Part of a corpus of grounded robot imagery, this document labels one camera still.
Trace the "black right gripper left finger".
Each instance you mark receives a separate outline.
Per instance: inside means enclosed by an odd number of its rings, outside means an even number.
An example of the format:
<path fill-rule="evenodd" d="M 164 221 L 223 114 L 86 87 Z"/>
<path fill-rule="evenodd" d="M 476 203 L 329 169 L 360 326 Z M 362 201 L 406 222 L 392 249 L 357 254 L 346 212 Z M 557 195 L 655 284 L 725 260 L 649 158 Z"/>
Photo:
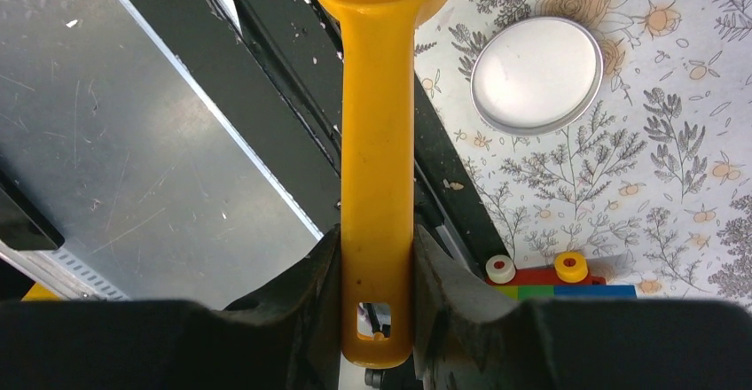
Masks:
<path fill-rule="evenodd" d="M 335 389 L 341 363 L 341 228 L 223 310 L 248 335 L 241 377 L 253 389 Z"/>

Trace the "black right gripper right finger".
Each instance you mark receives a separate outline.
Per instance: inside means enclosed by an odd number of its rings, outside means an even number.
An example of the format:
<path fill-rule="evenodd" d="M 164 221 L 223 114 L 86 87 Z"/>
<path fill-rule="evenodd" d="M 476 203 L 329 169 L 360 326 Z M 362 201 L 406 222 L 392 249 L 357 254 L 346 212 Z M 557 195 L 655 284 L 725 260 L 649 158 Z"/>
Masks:
<path fill-rule="evenodd" d="M 415 373 L 426 389 L 538 389 L 536 312 L 462 268 L 417 227 Z"/>

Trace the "yellow plastic scoop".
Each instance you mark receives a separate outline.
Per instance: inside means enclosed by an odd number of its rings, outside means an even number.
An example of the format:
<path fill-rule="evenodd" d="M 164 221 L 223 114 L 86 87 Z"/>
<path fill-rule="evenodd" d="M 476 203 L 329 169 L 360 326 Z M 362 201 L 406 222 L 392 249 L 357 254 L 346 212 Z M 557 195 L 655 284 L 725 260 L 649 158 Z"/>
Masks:
<path fill-rule="evenodd" d="M 341 351 L 388 369 L 414 341 L 414 34 L 447 0 L 318 0 L 340 25 Z"/>

